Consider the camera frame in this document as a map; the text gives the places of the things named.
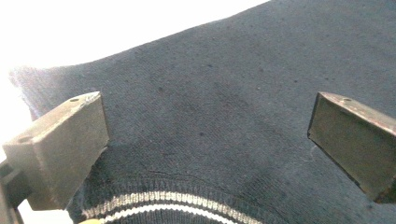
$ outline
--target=ribbed hem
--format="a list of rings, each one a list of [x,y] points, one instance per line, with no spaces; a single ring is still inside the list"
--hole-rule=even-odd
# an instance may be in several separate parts
[[[285,223],[263,208],[199,182],[132,178],[95,190],[84,186],[68,211],[75,222],[98,218],[102,223]]]

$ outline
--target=metal bracket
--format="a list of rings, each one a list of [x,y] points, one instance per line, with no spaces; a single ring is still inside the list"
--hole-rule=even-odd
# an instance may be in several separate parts
[[[100,92],[67,100],[3,145],[7,162],[21,170],[34,210],[65,209],[106,148]]]
[[[367,196],[396,203],[396,120],[350,98],[319,92],[308,137]]]

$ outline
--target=bright white background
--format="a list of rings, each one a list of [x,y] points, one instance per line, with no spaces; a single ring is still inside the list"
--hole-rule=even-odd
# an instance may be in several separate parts
[[[0,143],[31,122],[7,81],[12,67],[91,62],[267,1],[1,1]],[[72,223],[65,211],[33,212],[26,201],[20,211],[27,224]]]

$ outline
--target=clamp jaw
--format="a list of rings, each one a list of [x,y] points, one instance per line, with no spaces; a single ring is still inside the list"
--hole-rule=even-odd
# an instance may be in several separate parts
[[[106,149],[106,116],[100,92],[71,98],[4,143],[0,166],[0,223],[21,222],[18,205],[65,209]]]
[[[376,203],[396,203],[396,120],[353,99],[319,92],[308,138]]]

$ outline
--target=knit fabric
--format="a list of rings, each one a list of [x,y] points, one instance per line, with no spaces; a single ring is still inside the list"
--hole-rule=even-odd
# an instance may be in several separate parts
[[[10,77],[34,118],[82,93],[104,97],[111,140],[68,206],[75,222],[396,218],[306,137],[318,91],[396,118],[395,1],[274,0],[96,62]]]

